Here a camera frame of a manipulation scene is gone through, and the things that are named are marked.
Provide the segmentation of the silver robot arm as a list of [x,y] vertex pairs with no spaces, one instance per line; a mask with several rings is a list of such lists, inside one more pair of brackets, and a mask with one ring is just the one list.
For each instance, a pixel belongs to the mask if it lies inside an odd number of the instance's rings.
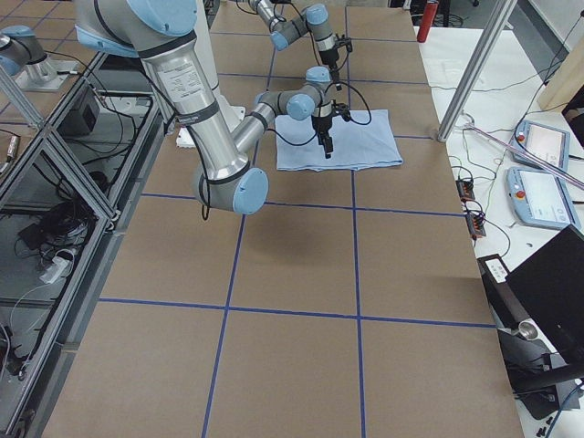
[[[318,67],[330,74],[337,91],[342,90],[340,71],[353,51],[349,36],[334,32],[329,22],[329,11],[317,3],[299,10],[292,1],[249,0],[236,1],[236,7],[249,15],[258,16],[266,25],[277,51],[283,51],[297,40],[308,37]],[[277,5],[290,5],[297,16],[285,18],[276,11]]]
[[292,20],[277,15],[269,1],[249,5],[268,26],[277,49],[310,34],[322,64],[307,71],[300,89],[261,94],[255,108],[230,127],[195,49],[195,26],[206,21],[199,2],[76,3],[78,41],[98,52],[139,59],[153,90],[170,107],[172,119],[193,139],[201,163],[192,188],[203,215],[212,208],[254,214],[264,205],[267,175],[252,165],[246,153],[278,116],[310,119],[325,155],[333,152],[329,131],[341,107],[329,91],[340,85],[339,49],[351,49],[350,38],[333,32],[323,4],[305,8]]

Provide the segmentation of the third robot base arm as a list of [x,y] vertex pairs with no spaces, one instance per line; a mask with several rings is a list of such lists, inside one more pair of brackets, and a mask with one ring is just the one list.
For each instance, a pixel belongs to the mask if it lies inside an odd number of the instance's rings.
[[18,25],[1,30],[1,67],[23,90],[56,91],[78,63],[52,58],[30,27]]

